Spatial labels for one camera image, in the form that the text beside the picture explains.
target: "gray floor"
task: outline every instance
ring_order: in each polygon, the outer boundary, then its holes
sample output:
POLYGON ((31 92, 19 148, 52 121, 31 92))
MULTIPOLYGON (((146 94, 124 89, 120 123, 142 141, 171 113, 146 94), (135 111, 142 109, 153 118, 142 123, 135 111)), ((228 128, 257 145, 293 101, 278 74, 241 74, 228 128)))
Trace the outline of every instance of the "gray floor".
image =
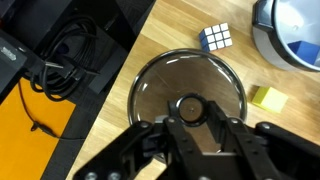
MULTIPOLYGON (((128 22, 138 34, 151 10, 154 0, 117 0, 117 2, 127 17, 128 22)), ((105 41, 102 43, 105 43, 103 46, 105 48, 98 50, 98 57, 102 59, 104 64, 112 62, 110 60, 115 59, 117 63, 111 64, 120 64, 119 62, 123 62, 126 59, 128 52, 124 51, 112 39, 105 38, 105 41)), ((87 78, 84 86, 69 99, 76 104, 76 108, 65 128, 63 137, 85 138, 88 135, 118 73, 116 69, 113 69, 113 71, 114 73, 105 72, 103 77, 107 78, 87 78), (99 93, 92 86, 94 80, 104 84, 102 88, 98 88, 101 90, 99 93)), ((41 179, 65 179, 83 142, 79 140, 60 140, 41 179)))

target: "orange surface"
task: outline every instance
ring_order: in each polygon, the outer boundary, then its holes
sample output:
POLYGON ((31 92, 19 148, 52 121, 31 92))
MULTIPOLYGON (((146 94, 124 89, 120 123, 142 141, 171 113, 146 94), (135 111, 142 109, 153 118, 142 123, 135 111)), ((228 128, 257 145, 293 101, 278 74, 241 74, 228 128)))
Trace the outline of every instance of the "orange surface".
MULTIPOLYGON (((21 80, 21 85, 31 116, 61 135, 75 105, 48 100, 33 92, 26 80, 21 80)), ((40 179, 58 139, 40 129, 30 131, 32 122, 23 110, 18 86, 0 105, 0 124, 0 180, 40 179)))

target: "metal screw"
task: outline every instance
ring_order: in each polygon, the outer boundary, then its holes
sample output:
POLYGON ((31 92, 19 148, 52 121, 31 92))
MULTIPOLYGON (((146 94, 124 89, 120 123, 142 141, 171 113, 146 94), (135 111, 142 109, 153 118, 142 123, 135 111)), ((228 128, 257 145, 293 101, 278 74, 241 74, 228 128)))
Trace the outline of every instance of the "metal screw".
POLYGON ((142 128, 147 128, 147 127, 149 127, 149 124, 146 123, 146 122, 141 122, 140 126, 141 126, 142 128))
POLYGON ((170 122, 170 123, 174 123, 175 120, 174 120, 174 119, 169 119, 169 122, 170 122))
POLYGON ((270 129, 270 125, 269 124, 262 124, 262 127, 264 127, 265 129, 270 129))
POLYGON ((18 47, 18 49, 19 49, 21 52, 27 52, 27 50, 23 49, 22 47, 18 47))
POLYGON ((211 180, 210 178, 206 177, 206 176, 200 176, 199 180, 211 180))
POLYGON ((234 123, 234 124, 237 124, 237 123, 238 123, 238 120, 232 119, 231 122, 234 123))
POLYGON ((121 175, 118 172, 113 172, 108 176, 108 180, 119 180, 121 175))
POLYGON ((94 172, 89 172, 85 177, 85 180, 96 180, 96 179, 98 179, 98 175, 94 172))

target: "wooden desk surface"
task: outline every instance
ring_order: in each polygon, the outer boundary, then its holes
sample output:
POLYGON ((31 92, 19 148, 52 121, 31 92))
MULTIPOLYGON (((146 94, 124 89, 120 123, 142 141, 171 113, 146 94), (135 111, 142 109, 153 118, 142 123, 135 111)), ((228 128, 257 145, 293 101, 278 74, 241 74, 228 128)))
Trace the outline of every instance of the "wooden desk surface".
MULTIPOLYGON (((320 76, 283 71, 263 59, 251 35, 254 3, 255 0, 157 0, 68 178, 129 126, 127 99, 140 69, 168 50, 200 49, 199 32, 223 22, 229 24, 234 45, 212 53, 226 61, 243 83, 248 98, 247 124, 270 121, 320 145, 320 76), (281 114, 250 103, 257 86, 271 86, 289 96, 281 114)), ((163 168, 155 161, 139 178, 155 179, 163 168)))

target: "rubik's cube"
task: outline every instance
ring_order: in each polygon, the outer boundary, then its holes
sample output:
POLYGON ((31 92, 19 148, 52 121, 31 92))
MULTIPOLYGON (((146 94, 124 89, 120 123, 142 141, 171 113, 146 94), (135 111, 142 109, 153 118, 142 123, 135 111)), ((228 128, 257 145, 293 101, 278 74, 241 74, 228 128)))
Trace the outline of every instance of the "rubik's cube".
POLYGON ((210 52, 232 45, 228 23, 207 27, 199 34, 202 50, 210 52))

